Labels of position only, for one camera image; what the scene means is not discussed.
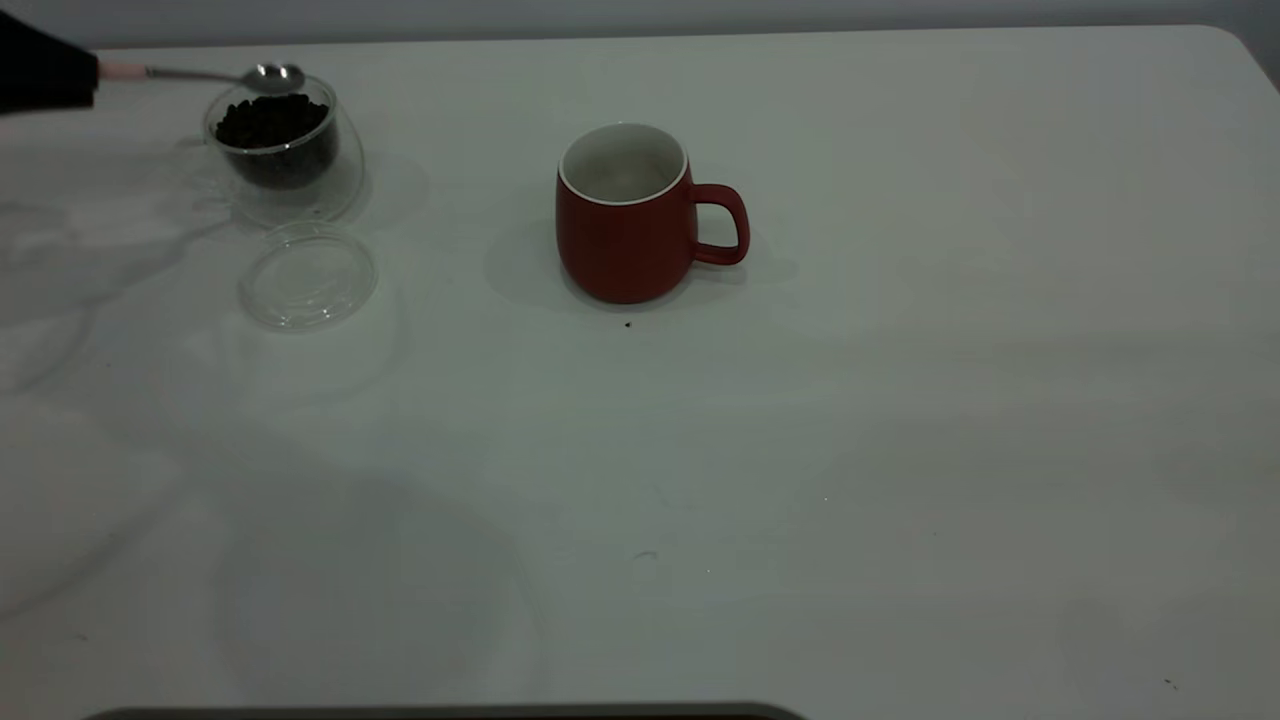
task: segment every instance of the coffee grounds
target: coffee grounds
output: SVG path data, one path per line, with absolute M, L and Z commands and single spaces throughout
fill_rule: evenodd
M 268 95 L 227 108 L 215 137 L 224 145 L 257 150 L 284 145 L 320 127 L 329 106 L 312 102 L 301 92 Z
M 320 179 L 338 156 L 338 124 L 298 145 L 294 141 L 320 127 L 332 109 L 302 94 L 269 95 L 227 108 L 214 128 L 223 145 L 261 150 L 293 143 L 271 152 L 224 151 L 236 172 L 266 190 L 300 190 Z

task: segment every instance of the mug rim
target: mug rim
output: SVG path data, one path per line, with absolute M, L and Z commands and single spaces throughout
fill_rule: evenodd
M 666 136 L 667 140 L 675 142 L 676 147 L 680 149 L 680 160 L 681 160 L 680 173 L 676 174 L 675 179 L 672 179 L 669 183 L 667 183 L 667 186 L 663 187 L 662 190 L 659 190 L 658 192 L 654 192 L 652 195 L 646 195 L 646 196 L 636 199 L 636 200 L 600 200 L 599 197 L 591 197 L 590 195 L 586 195 L 585 192 L 582 192 L 579 188 L 573 187 L 573 183 L 568 182 L 568 178 L 564 177 L 564 160 L 568 158 L 568 154 L 572 152 L 573 149 L 577 147 L 577 143 L 581 142 L 582 140 L 585 140 L 588 136 L 595 135 L 596 132 L 599 132 L 602 129 L 611 129 L 611 128 L 618 128 L 618 127 L 636 127 L 636 128 L 650 129 L 650 131 L 654 131 L 654 132 L 658 132 L 658 133 Z M 649 124 L 649 123 L 635 123 L 635 122 L 628 122 L 628 120 L 618 120 L 616 123 L 608 123 L 608 124 L 603 124 L 603 126 L 599 126 L 599 127 L 594 127 L 594 128 L 584 132 L 582 135 L 577 136 L 576 138 L 573 138 L 573 142 L 570 142 L 568 147 L 566 147 L 564 152 L 561 155 L 561 161 L 559 161 L 559 165 L 558 165 L 558 169 L 557 169 L 557 177 L 559 177 L 561 183 L 563 183 L 564 187 L 567 187 L 570 192 L 572 192 L 573 195 L 581 197 L 582 200 L 586 200 L 588 202 L 591 202 L 593 205 L 604 205 L 604 206 L 608 206 L 608 208 L 626 208 L 628 205 L 640 205 L 643 202 L 649 202 L 650 200 L 657 200 L 658 197 L 662 197 L 663 195 L 667 195 L 668 192 L 671 192 L 672 188 L 675 188 L 677 184 L 680 184 L 680 182 L 682 179 L 685 179 L 685 176 L 687 176 L 687 174 L 689 174 L 689 151 L 685 150 L 685 143 L 684 142 L 680 142 L 680 140 L 676 136 L 671 135 L 669 132 L 662 129 L 658 126 L 653 126 L 653 124 Z

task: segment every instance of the dark object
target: dark object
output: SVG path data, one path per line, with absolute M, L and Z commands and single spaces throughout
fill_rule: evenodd
M 246 181 L 266 190 L 298 190 L 319 179 L 338 156 L 332 111 L 297 92 L 256 97 L 228 106 L 214 137 L 229 146 L 223 151 Z M 264 152 L 273 147 L 278 150 Z
M 767 705 L 118 710 L 90 720 L 801 720 Z
M 0 114 L 92 108 L 97 58 L 0 12 Z

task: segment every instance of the mug handle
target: mug handle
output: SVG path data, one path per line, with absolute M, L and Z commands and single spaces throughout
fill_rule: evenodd
M 746 258 L 746 249 L 751 246 L 751 225 L 746 222 L 746 205 L 742 196 L 736 190 L 723 184 L 695 184 L 694 202 L 707 202 L 719 205 L 733 217 L 733 227 L 737 228 L 737 246 L 719 247 L 699 242 L 694 249 L 694 260 L 710 263 L 712 265 L 737 265 Z

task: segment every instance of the black sleeve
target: black sleeve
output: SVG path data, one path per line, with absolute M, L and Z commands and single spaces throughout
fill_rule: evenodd
M 92 108 L 97 58 L 0 10 L 0 114 Z

